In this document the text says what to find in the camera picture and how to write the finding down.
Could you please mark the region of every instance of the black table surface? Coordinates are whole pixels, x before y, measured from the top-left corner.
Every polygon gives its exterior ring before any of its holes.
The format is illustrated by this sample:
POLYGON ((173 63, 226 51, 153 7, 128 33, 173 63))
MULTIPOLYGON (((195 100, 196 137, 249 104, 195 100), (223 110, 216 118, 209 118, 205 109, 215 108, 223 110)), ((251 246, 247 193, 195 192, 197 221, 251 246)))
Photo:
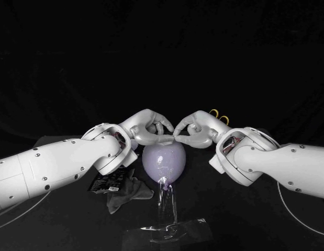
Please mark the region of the black table surface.
MULTIPOLYGON (((36 146, 80 137, 46 136, 36 146)), ((286 209, 277 181, 264 174, 245 187, 210 166, 213 146, 195 149, 184 145, 184 149, 187 163, 176 181, 179 221, 205 218, 213 241, 182 246, 182 250, 324 250, 324 236, 307 229, 286 209)), ((158 194, 141 157, 131 167, 135 177, 158 194)), ((124 231, 158 224, 157 195, 150 200, 132 200, 111 215, 108 195, 88 191, 96 175, 92 167, 77 182, 54 190, 41 204, 0 228, 0 250, 122 250, 124 231)), ((296 216, 324 232, 324 200, 281 189, 296 216)), ((43 197, 30 199, 5 214, 0 225, 43 197)))

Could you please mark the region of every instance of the robotic hand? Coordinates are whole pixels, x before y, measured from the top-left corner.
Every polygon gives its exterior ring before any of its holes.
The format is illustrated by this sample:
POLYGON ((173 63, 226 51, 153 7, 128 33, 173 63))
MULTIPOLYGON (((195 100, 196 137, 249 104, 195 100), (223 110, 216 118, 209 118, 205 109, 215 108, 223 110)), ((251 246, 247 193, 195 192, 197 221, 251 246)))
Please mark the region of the robotic hand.
POLYGON ((0 159, 0 209, 77 181, 92 166, 104 175, 121 165, 130 166, 138 158, 131 139, 143 145, 174 140, 163 135, 164 125, 173 132, 167 118, 147 109, 119 125, 98 125, 82 139, 63 140, 0 159))
POLYGON ((324 147, 287 144, 284 147, 260 130, 229 128, 205 111, 177 125, 176 140, 192 147, 218 143, 212 166, 242 185, 249 186, 264 173, 291 191, 324 198, 324 147), (190 136, 179 135, 189 126, 190 136))

